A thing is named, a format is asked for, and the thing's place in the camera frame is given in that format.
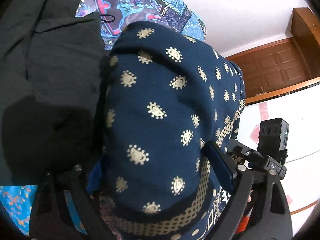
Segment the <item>navy patterned hoodie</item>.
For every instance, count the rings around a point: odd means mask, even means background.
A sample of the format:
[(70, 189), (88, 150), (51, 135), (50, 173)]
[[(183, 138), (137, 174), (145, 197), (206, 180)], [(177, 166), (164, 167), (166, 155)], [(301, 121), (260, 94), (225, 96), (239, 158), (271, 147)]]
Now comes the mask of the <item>navy patterned hoodie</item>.
[(242, 70), (208, 44), (162, 25), (129, 24), (101, 77), (104, 153), (88, 192), (118, 239), (204, 239), (230, 195), (212, 161), (245, 107)]

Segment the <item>white wardrobe with hearts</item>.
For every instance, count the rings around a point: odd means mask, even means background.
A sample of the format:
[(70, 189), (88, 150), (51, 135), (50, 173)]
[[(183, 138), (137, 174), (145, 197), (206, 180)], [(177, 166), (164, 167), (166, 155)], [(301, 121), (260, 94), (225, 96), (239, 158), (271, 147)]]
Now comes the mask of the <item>white wardrobe with hearts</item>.
[(319, 86), (246, 106), (237, 139), (249, 148), (258, 145), (263, 120), (282, 118), (289, 123), (287, 173), (281, 181), (297, 233), (319, 200)]

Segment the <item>brown wooden door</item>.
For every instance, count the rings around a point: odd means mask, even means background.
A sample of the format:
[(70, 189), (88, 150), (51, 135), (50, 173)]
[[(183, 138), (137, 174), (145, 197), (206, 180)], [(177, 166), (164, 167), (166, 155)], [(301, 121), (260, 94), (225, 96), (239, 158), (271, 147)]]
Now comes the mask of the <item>brown wooden door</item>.
[(319, 19), (309, 8), (295, 8), (290, 33), (228, 57), (242, 69), (248, 105), (319, 84)]

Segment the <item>black garment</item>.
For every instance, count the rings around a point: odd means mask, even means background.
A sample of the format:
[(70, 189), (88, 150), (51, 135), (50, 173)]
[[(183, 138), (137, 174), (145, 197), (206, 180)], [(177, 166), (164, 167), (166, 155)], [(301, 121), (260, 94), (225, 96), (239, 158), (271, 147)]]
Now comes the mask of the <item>black garment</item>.
[(1, 184), (35, 185), (102, 152), (101, 17), (80, 0), (12, 0), (1, 18)]

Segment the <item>patchwork bed quilt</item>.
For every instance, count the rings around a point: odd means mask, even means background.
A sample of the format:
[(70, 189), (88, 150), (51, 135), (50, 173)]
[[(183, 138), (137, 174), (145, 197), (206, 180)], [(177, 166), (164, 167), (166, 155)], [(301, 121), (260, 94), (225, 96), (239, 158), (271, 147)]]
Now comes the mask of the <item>patchwork bed quilt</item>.
[[(12, 0), (1, 1), (1, 5), (5, 6), (5, 10), (1, 11), (1, 18), (11, 3)], [(120, 32), (129, 23), (146, 20), (167, 26), (167, 20), (162, 16), (161, 9), (162, 5), (156, 0), (80, 0), (75, 15), (84, 17), (92, 12), (100, 14), (100, 36), (103, 39), (105, 51), (101, 62), (103, 66)], [(103, 152), (103, 113), (99, 109), (99, 103), (97, 103), (94, 118)], [(3, 236), (12, 236), (14, 239), (28, 238), (29, 219), (37, 185), (1, 184), (1, 232)]]

